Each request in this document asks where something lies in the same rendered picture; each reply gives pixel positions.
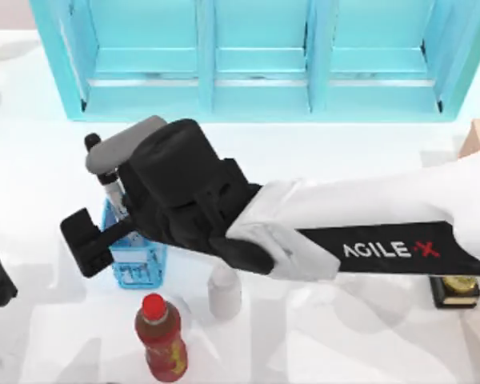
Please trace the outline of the blue basket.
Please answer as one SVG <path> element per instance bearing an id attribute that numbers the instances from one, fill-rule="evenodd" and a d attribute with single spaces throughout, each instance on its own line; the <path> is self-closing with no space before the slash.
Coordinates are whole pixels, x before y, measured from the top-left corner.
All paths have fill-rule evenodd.
<path id="1" fill-rule="evenodd" d="M 133 232 L 113 243 L 112 270 L 118 285 L 129 290 L 156 290 L 166 272 L 167 246 Z"/>

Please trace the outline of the light blue rack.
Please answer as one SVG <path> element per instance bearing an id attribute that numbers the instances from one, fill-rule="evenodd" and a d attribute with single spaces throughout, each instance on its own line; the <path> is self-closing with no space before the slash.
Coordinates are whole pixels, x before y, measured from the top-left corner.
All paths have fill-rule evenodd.
<path id="1" fill-rule="evenodd" d="M 29 0 L 66 116 L 449 122 L 480 0 Z"/>

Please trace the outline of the red bottle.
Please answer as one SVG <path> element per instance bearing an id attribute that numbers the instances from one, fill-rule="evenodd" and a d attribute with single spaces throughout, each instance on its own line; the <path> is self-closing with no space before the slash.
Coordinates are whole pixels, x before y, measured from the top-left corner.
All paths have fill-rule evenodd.
<path id="1" fill-rule="evenodd" d="M 136 313 L 134 328 L 151 374 L 164 383 L 181 379 L 188 368 L 188 355 L 177 307 L 160 294 L 148 294 Z"/>

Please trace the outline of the white bottle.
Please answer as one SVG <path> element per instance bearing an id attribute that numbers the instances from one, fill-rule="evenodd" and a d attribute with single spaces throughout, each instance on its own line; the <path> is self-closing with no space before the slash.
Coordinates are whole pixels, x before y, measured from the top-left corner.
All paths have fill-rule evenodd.
<path id="1" fill-rule="evenodd" d="M 234 318 L 242 307 L 242 284 L 235 269 L 218 264 L 208 278 L 208 303 L 216 319 L 227 321 Z"/>

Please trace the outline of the salmon-coloured box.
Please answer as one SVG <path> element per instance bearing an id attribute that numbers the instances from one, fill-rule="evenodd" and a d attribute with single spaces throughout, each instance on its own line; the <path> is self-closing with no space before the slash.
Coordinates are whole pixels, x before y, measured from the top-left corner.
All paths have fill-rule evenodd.
<path id="1" fill-rule="evenodd" d="M 473 119 L 470 130 L 458 152 L 458 158 L 464 158 L 480 151 L 480 118 Z"/>

